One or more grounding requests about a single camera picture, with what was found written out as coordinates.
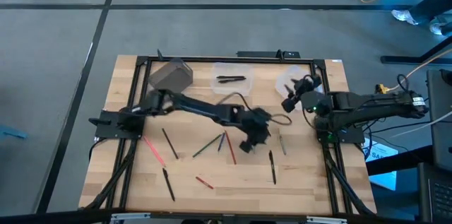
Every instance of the gray box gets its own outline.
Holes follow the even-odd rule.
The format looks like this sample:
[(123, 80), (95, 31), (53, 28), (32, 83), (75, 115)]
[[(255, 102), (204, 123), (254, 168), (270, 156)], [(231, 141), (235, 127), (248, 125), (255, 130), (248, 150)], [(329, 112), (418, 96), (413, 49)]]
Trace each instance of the gray box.
[(149, 76), (154, 89), (168, 89), (181, 93), (193, 83), (193, 70), (180, 58), (173, 58)]

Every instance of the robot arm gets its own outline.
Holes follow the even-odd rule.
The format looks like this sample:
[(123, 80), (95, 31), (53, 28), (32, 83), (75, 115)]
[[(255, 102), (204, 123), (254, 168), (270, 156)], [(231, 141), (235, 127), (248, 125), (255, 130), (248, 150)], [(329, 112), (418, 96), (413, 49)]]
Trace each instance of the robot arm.
[(317, 114), (314, 126), (332, 132), (385, 117), (420, 119), (428, 112), (422, 96), (413, 91), (372, 95), (309, 92), (301, 101), (307, 112)]
[(270, 132), (268, 121), (271, 114), (261, 108), (246, 110), (243, 105), (210, 103), (189, 98), (171, 90), (152, 90), (139, 105), (132, 107), (131, 112), (141, 115), (166, 115), (170, 112), (182, 110), (211, 118), (222, 126), (234, 126), (243, 131), (246, 141), (242, 141), (240, 148), (249, 152), (258, 143), (265, 143)]

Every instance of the yellow connector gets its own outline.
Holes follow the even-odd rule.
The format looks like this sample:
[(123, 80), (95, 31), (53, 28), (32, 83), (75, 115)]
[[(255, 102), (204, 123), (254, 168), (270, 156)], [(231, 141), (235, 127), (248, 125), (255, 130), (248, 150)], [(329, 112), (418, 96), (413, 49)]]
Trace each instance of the yellow connector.
[(375, 86), (375, 93), (381, 93), (381, 94), (386, 94), (389, 91), (389, 88), (387, 88), (386, 86), (384, 86), (382, 83), (377, 84)]

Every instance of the black marker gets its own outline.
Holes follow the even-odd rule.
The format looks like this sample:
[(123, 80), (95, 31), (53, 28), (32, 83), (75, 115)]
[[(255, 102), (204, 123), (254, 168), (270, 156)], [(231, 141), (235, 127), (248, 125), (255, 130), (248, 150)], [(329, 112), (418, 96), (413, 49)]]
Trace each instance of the black marker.
[(245, 81), (245, 80), (246, 80), (246, 78), (231, 78), (231, 79), (219, 80), (218, 83), (229, 83), (229, 82)]
[(171, 194), (171, 198), (173, 201), (176, 201), (174, 194), (172, 193), (170, 181), (168, 180), (168, 172), (164, 168), (162, 168), (162, 170), (163, 170), (163, 175), (165, 176), (165, 180), (167, 181), (167, 186), (168, 186), (169, 193)]
[(233, 79), (233, 78), (244, 78), (244, 79), (246, 79), (246, 77), (244, 77), (244, 76), (217, 76), (217, 79)]
[(273, 175), (273, 183), (276, 184), (275, 163), (273, 162), (273, 153), (271, 153), (271, 150), (268, 153), (268, 157), (270, 158), (271, 172)]
[(165, 138), (166, 138), (167, 141), (168, 141), (169, 146), (171, 147), (171, 150), (172, 150), (174, 156), (175, 156), (176, 159), (178, 160), (178, 159), (179, 159), (179, 156), (177, 156), (177, 153), (176, 153), (174, 147), (172, 147), (172, 143), (171, 143), (170, 139), (168, 138), (167, 132), (166, 132), (165, 129), (163, 129), (163, 128), (162, 128), (162, 131), (163, 131), (163, 134), (165, 135)]

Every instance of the wooden board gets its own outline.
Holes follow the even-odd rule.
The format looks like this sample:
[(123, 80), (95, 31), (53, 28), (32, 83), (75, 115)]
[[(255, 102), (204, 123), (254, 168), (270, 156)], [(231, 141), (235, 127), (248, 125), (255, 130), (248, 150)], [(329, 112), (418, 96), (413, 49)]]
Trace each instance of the wooden board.
[[(105, 109), (118, 110), (126, 105), (133, 77), (135, 56), (118, 56), (110, 83)], [(284, 113), (283, 98), (275, 90), (275, 79), (286, 64), (250, 64), (254, 68), (254, 86), (246, 100), (251, 106), (261, 106), (270, 113)], [(154, 62), (151, 71), (162, 63)], [(223, 95), (210, 89), (211, 63), (189, 63), (194, 70), (194, 83), (184, 94), (202, 101), (216, 103)], [(300, 65), (309, 71), (307, 66)], [(327, 60), (331, 90), (348, 90), (340, 60)], [(228, 102), (242, 104), (239, 98)], [(320, 144), (314, 130), (304, 121), (302, 113), (289, 114), (293, 124), (269, 125), (271, 137), (266, 145), (259, 145), (256, 153), (239, 149), (246, 135), (236, 128), (223, 128), (210, 119), (187, 112), (173, 112), (167, 116), (146, 119), (143, 134), (157, 148), (166, 162), (169, 180), (176, 201), (173, 202), (165, 183), (162, 166), (144, 141), (137, 147), (126, 208), (130, 211), (170, 211), (191, 213), (258, 213), (280, 215), (331, 214), (326, 171)], [(162, 128), (168, 133), (180, 159), (176, 160), (165, 140)], [(218, 142), (196, 158), (191, 156), (212, 138), (226, 129), (230, 135), (237, 165), (227, 143), (218, 153)], [(283, 155), (278, 141), (282, 135), (287, 149)], [(89, 204), (102, 189), (112, 173), (117, 141), (106, 141), (93, 151), (80, 206)], [(268, 152), (275, 159), (277, 184), (273, 184)], [(371, 210), (375, 204), (362, 153), (354, 146), (343, 146), (347, 179), (357, 195)], [(199, 176), (215, 189), (209, 189), (195, 179)], [(114, 205), (119, 203), (120, 181)], [(338, 203), (343, 211), (340, 186), (336, 184)]]

